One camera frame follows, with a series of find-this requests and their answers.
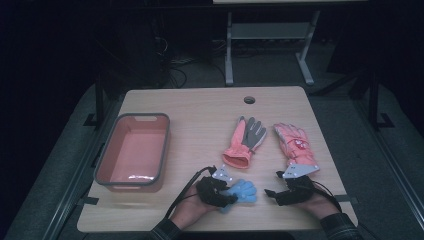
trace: person's hand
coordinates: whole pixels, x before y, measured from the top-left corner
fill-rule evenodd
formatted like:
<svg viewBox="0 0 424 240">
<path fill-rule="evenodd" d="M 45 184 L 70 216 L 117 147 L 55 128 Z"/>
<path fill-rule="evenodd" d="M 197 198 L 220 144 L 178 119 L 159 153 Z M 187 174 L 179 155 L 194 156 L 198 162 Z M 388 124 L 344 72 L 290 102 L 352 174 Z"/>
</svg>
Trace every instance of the person's hand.
<svg viewBox="0 0 424 240">
<path fill-rule="evenodd" d="M 218 207 L 206 204 L 200 200 L 195 185 L 188 189 L 184 196 L 185 199 L 177 205 L 170 218 L 181 230 L 197 222 L 206 213 L 218 209 Z"/>
<path fill-rule="evenodd" d="M 336 206 L 331 203 L 327 198 L 320 194 L 314 193 L 312 197 L 305 202 L 293 204 L 293 206 L 306 210 L 312 213 L 319 220 L 330 216 L 335 213 L 340 213 Z"/>
</svg>

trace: sleeve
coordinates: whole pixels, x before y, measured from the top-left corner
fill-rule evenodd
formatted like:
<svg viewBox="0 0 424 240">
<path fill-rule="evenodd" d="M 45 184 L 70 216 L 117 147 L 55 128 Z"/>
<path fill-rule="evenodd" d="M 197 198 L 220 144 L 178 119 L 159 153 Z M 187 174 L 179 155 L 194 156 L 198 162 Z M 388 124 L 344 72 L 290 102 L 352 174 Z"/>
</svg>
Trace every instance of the sleeve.
<svg viewBox="0 0 424 240">
<path fill-rule="evenodd" d="M 329 240 L 363 240 L 356 226 L 345 213 L 336 213 L 320 221 Z"/>
<path fill-rule="evenodd" d="M 140 240 L 173 240 L 181 234 L 181 230 L 169 219 L 164 218 Z"/>
</svg>

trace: pink glove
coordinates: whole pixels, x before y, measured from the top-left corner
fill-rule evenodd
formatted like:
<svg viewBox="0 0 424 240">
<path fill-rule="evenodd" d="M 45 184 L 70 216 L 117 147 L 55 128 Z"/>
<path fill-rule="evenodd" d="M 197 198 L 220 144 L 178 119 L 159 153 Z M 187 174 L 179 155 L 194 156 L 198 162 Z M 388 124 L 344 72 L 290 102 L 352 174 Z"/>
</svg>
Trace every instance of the pink glove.
<svg viewBox="0 0 424 240">
<path fill-rule="evenodd" d="M 303 129 L 284 123 L 274 124 L 274 129 L 280 137 L 280 147 L 289 158 L 290 164 L 317 166 L 314 154 L 309 146 L 309 140 Z"/>
<path fill-rule="evenodd" d="M 262 127 L 260 121 L 255 122 L 252 117 L 246 124 L 241 116 L 231 139 L 231 146 L 222 155 L 223 161 L 235 168 L 248 168 L 252 153 L 262 144 L 265 136 L 266 128 Z"/>
</svg>

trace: glove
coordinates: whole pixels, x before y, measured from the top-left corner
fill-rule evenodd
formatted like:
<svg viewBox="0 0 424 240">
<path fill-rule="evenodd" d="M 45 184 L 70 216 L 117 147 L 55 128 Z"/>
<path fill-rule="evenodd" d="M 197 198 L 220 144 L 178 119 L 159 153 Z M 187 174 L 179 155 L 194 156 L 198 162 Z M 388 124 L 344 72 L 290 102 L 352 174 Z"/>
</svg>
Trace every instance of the glove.
<svg viewBox="0 0 424 240">
<path fill-rule="evenodd" d="M 317 166 L 314 154 L 309 146 L 308 137 L 303 129 L 284 123 L 274 124 L 274 129 L 280 137 L 281 149 L 289 158 L 288 165 Z"/>
<path fill-rule="evenodd" d="M 240 179 L 236 184 L 230 187 L 230 189 L 221 191 L 220 194 L 225 196 L 236 195 L 236 203 L 254 203 L 256 202 L 256 187 L 250 181 Z M 224 208 L 221 208 L 222 213 L 226 213 L 230 210 L 233 204 L 228 204 Z"/>
<path fill-rule="evenodd" d="M 266 136 L 266 128 L 261 122 L 251 117 L 246 124 L 243 116 L 239 118 L 236 130 L 231 139 L 231 146 L 223 153 L 223 160 L 236 168 L 248 168 L 250 158 L 256 148 L 262 144 Z"/>
</svg>

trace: pink tray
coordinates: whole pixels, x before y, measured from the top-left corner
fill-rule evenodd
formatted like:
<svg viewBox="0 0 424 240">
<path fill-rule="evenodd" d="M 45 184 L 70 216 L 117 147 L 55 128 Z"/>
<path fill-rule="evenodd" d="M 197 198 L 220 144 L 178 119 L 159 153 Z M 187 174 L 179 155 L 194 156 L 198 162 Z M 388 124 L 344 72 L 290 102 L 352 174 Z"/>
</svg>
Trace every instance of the pink tray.
<svg viewBox="0 0 424 240">
<path fill-rule="evenodd" d="M 169 124 L 164 113 L 119 116 L 94 172 L 95 181 L 110 191 L 159 191 Z"/>
</svg>

